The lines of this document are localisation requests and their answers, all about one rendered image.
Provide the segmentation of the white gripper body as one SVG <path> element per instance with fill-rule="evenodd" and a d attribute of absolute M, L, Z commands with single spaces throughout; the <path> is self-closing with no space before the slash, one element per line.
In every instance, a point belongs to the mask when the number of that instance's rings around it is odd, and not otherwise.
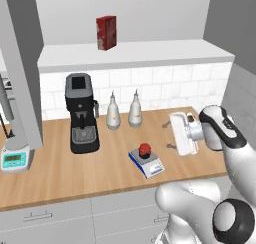
<path fill-rule="evenodd" d="M 169 115 L 177 152 L 180 156 L 194 155 L 198 152 L 196 135 L 198 122 L 192 113 L 174 112 Z"/>

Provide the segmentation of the white blue digital scale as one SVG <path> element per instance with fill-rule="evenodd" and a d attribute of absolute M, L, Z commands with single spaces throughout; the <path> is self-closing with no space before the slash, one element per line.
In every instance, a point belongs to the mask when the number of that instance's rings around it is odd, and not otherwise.
<path fill-rule="evenodd" d="M 134 149 L 128 153 L 128 156 L 146 178 L 151 178 L 165 170 L 161 160 L 154 152 L 144 159 L 139 155 L 139 150 Z"/>

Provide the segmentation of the grey cabinet door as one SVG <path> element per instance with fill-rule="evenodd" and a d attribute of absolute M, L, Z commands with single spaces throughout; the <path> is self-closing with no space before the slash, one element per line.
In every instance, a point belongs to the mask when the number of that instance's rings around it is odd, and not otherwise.
<path fill-rule="evenodd" d="M 31 149 L 43 146 L 38 69 L 43 46 L 36 0 L 0 0 L 0 50 L 17 104 L 17 126 Z"/>

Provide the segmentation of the white bottle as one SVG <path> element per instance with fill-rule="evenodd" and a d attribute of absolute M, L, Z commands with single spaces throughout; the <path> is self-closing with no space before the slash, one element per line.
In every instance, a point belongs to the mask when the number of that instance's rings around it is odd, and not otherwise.
<path fill-rule="evenodd" d="M 128 123 L 131 127 L 139 127 L 142 124 L 142 111 L 138 91 L 135 91 L 133 101 L 130 105 Z"/>
<path fill-rule="evenodd" d="M 115 100 L 115 95 L 111 94 L 110 103 L 107 109 L 106 125 L 110 130 L 117 130 L 120 126 L 121 119 L 119 108 Z"/>

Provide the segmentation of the grey drawer front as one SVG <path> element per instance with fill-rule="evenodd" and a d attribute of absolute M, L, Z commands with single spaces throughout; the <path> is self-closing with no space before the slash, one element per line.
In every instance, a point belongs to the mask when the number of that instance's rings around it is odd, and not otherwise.
<path fill-rule="evenodd" d="M 23 222 L 31 213 L 53 217 Z M 90 200 L 0 212 L 0 244 L 95 244 Z"/>
<path fill-rule="evenodd" d="M 155 202 L 155 188 L 91 199 L 96 244 L 154 244 L 168 214 Z"/>

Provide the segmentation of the black coffee machine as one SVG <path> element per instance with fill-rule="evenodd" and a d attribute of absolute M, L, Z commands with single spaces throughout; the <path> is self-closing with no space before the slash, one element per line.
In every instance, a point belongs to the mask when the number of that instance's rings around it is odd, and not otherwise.
<path fill-rule="evenodd" d="M 71 73 L 66 77 L 65 101 L 71 118 L 71 151 L 74 154 L 97 151 L 100 147 L 96 121 L 99 104 L 94 99 L 91 77 L 87 73 Z"/>

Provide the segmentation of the red box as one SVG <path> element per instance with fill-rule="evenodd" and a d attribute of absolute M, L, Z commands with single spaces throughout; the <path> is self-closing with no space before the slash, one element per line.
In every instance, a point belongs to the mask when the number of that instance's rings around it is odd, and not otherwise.
<path fill-rule="evenodd" d="M 115 16 L 96 19 L 97 44 L 99 50 L 109 50 L 117 45 L 117 27 Z"/>

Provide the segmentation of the white appliance teal display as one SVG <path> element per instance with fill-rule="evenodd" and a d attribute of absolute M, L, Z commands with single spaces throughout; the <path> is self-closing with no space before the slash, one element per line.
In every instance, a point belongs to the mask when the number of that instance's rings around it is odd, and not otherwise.
<path fill-rule="evenodd" d="M 6 120 L 10 124 L 7 131 L 0 114 L 0 122 L 6 141 L 0 155 L 0 166 L 3 173 L 18 173 L 30 168 L 34 151 L 30 150 L 21 122 L 17 103 L 11 87 L 6 87 L 0 76 L 0 105 Z"/>

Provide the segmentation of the white open wall cabinet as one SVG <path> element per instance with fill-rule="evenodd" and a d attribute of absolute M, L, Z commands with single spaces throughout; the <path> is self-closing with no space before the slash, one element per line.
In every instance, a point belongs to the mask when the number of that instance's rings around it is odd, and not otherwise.
<path fill-rule="evenodd" d="M 36 0 L 42 73 L 230 62 L 203 39 L 210 0 Z M 115 16 L 117 45 L 99 50 L 96 19 Z"/>

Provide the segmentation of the grey wall cabinet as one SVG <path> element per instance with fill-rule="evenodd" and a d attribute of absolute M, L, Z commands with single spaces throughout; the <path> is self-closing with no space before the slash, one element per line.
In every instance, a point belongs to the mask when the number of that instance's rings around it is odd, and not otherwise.
<path fill-rule="evenodd" d="M 256 75 L 256 0 L 210 0 L 203 39 Z"/>

